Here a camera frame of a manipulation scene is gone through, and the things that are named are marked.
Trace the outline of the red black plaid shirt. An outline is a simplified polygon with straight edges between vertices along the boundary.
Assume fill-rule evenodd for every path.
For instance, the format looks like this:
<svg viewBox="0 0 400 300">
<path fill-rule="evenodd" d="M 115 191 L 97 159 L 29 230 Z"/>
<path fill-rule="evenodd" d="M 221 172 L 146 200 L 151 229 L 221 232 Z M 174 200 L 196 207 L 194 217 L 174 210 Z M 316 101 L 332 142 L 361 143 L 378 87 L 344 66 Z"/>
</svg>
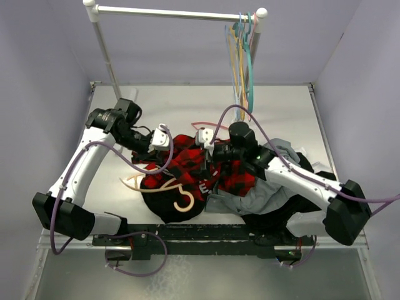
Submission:
<svg viewBox="0 0 400 300">
<path fill-rule="evenodd" d="M 193 137 L 179 134 L 173 138 L 174 152 L 166 170 L 155 175 L 146 175 L 140 182 L 141 189 L 160 189 L 180 185 L 189 192 L 187 196 L 179 189 L 170 188 L 165 195 L 171 196 L 179 206 L 185 207 L 194 199 L 195 204 L 204 204 L 214 186 L 235 196 L 245 196 L 256 185 L 256 178 L 248 173 L 239 160 L 217 162 L 201 169 L 206 152 L 195 145 Z"/>
</svg>

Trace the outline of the cream plastic hanger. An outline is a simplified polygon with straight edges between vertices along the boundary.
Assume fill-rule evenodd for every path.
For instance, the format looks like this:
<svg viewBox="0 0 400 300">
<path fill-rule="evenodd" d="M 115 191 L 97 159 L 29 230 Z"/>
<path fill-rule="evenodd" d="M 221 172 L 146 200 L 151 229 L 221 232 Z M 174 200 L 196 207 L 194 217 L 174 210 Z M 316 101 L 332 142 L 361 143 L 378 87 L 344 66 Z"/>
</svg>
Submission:
<svg viewBox="0 0 400 300">
<path fill-rule="evenodd" d="M 182 184 L 173 184 L 176 182 L 176 178 L 171 178 L 168 181 L 166 181 L 161 187 L 159 188 L 154 188 L 154 189 L 142 189 L 139 187 L 139 181 L 138 178 L 139 177 L 144 177 L 144 174 L 141 173 L 136 173 L 133 174 L 130 177 L 127 178 L 119 178 L 120 182 L 125 185 L 127 188 L 129 188 L 130 190 L 136 191 L 136 192 L 140 192 L 140 193 L 161 193 L 161 192 L 166 192 L 166 191 L 170 191 L 173 189 L 178 189 L 180 195 L 182 196 L 186 196 L 189 198 L 189 204 L 185 207 L 181 207 L 177 201 L 175 201 L 173 203 L 173 206 L 175 208 L 175 210 L 177 210 L 180 213 L 186 213 L 189 212 L 195 203 L 194 200 L 194 196 L 189 192 L 189 191 L 185 191 L 183 189 L 183 185 Z"/>
</svg>

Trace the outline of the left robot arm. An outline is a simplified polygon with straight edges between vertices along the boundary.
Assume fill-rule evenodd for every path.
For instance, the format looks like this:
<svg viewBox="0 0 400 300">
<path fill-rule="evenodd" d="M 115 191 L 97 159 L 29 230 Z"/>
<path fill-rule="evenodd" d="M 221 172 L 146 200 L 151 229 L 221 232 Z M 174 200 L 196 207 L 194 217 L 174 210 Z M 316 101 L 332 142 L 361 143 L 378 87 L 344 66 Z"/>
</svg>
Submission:
<svg viewBox="0 0 400 300">
<path fill-rule="evenodd" d="M 111 109 L 93 110 L 85 123 L 81 143 L 59 179 L 45 194 L 36 193 L 34 210 L 44 229 L 73 239 L 106 235 L 115 245 L 128 240 L 128 221 L 109 213 L 94 213 L 83 208 L 89 186 L 109 150 L 119 144 L 145 154 L 151 135 L 133 130 L 142 109 L 121 98 Z"/>
</svg>

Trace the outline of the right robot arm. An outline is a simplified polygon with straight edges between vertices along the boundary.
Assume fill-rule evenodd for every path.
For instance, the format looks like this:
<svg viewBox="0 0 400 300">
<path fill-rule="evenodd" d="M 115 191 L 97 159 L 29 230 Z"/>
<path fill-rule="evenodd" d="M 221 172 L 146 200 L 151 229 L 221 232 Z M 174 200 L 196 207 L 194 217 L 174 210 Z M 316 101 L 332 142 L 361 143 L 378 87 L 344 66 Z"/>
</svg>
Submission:
<svg viewBox="0 0 400 300">
<path fill-rule="evenodd" d="M 206 153 L 207 167 L 227 164 L 233 179 L 233 164 L 252 178 L 243 195 L 216 186 L 206 209 L 228 211 L 262 222 L 263 228 L 278 232 L 284 244 L 304 236 L 329 236 L 336 242 L 353 245 L 372 216 L 361 186 L 352 180 L 326 178 L 300 165 L 291 144 L 273 139 L 261 145 L 245 122 L 229 127 L 231 141 L 218 144 L 214 131 L 200 129 L 196 143 Z"/>
</svg>

